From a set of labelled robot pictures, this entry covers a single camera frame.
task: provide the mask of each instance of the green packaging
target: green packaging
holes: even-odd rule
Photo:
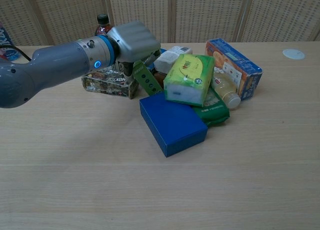
[[[222,123],[230,117],[226,104],[211,86],[205,97],[204,107],[193,106],[192,108],[207,126]]]
[[[132,75],[149,96],[163,91],[163,88],[142,61],[134,63]]]
[[[212,56],[180,54],[163,81],[165,99],[203,107],[214,66]]]

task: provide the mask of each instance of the black cable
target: black cable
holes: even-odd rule
[[[22,50],[20,50],[16,46],[5,44],[5,45],[0,45],[0,49],[14,49],[14,50],[18,51],[19,53],[21,53],[21,55],[24,56],[29,62],[31,61],[31,58],[28,57],[27,54],[25,54]]]

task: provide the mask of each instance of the blue led light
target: blue led light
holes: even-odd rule
[[[101,66],[101,62],[100,61],[96,61],[95,63],[94,63],[94,67],[97,69],[97,68],[99,68]]]

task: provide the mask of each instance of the wooden table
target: wooden table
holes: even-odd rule
[[[320,42],[231,45],[264,70],[255,96],[169,158],[143,90],[129,100],[75,79],[0,109],[0,229],[320,229]]]

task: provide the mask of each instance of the plastic bottle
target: plastic bottle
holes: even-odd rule
[[[14,45],[9,37],[9,34],[5,30],[4,26],[0,22],[0,45]],[[9,61],[14,61],[20,57],[20,53],[11,48],[1,48],[4,51],[4,56]]]
[[[99,26],[96,28],[94,35],[107,35],[107,32],[113,27],[109,22],[107,14],[99,14],[96,19],[98,20]]]
[[[230,77],[221,72],[214,72],[211,86],[219,94],[228,109],[235,109],[241,102],[236,84]]]

